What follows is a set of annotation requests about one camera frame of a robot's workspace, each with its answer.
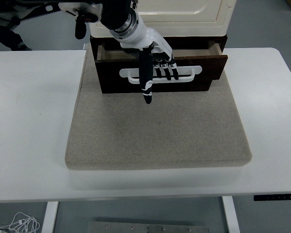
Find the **open drawer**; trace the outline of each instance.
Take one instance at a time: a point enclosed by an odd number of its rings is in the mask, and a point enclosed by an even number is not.
[[[139,61],[120,50],[112,38],[96,41],[92,38],[95,64],[103,94],[141,92],[138,79]],[[212,80],[220,78],[227,56],[222,55],[222,44],[215,40],[194,44],[188,38],[167,37],[173,48],[179,80],[168,81],[153,75],[152,92],[208,91]]]

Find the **gray floor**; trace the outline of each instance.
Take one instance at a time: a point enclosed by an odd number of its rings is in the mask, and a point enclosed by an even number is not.
[[[87,232],[90,221],[207,226],[227,232],[221,198],[60,202],[55,233]]]
[[[75,39],[74,20],[62,12],[23,22],[15,32],[34,50],[80,50],[89,42],[89,33]],[[238,0],[227,33],[227,48],[276,48],[291,70],[291,9],[285,0]],[[8,49],[0,44],[0,50]],[[95,219],[209,226],[213,219],[210,233],[227,232],[222,208],[214,200],[61,202],[55,232],[74,232],[77,226],[86,232],[87,222]],[[254,202],[253,196],[245,196],[234,197],[234,202],[242,233],[291,233],[291,201]],[[12,221],[18,211],[42,220],[45,203],[31,204],[0,204],[0,225]]]

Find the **metal plate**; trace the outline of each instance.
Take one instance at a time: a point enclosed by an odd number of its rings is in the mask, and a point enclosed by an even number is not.
[[[208,227],[90,222],[88,233],[209,233]]]

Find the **robotic hand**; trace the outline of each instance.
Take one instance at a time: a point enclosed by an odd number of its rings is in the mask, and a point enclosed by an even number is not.
[[[76,17],[76,37],[85,36],[84,22],[98,22],[106,26],[111,35],[120,42],[124,52],[139,59],[139,83],[147,104],[152,101],[153,67],[157,77],[162,78],[162,71],[168,80],[178,80],[176,62],[172,49],[165,39],[153,28],[147,27],[136,11],[137,1],[131,0],[96,0],[93,4],[60,3],[61,10]]]

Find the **white table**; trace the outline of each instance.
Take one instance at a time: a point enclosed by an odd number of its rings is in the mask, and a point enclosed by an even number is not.
[[[0,52],[0,202],[291,193],[291,73],[275,49],[225,49],[252,161],[72,171],[64,157],[85,51]]]

